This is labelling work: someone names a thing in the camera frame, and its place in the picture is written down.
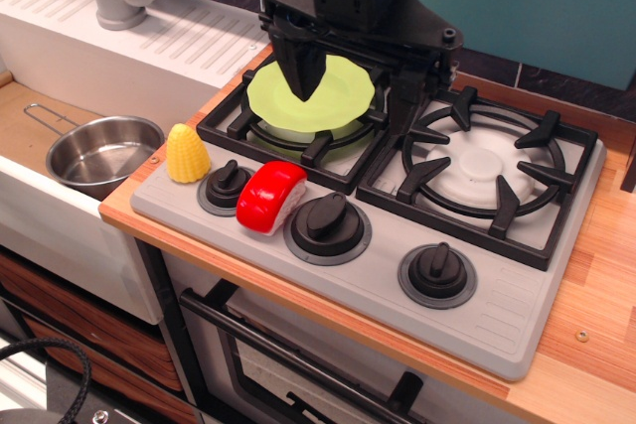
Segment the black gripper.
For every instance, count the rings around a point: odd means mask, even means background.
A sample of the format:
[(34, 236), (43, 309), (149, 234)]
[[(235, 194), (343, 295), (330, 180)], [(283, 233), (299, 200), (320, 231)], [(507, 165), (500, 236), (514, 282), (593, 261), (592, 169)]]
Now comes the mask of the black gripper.
[[(261, 0), (261, 19), (291, 92), (307, 101), (326, 71), (326, 52), (385, 55), (422, 62), (434, 55), (441, 76), (461, 49), (459, 30), (419, 0)], [(427, 68), (406, 65), (390, 75), (389, 131), (406, 134), (424, 102)]]

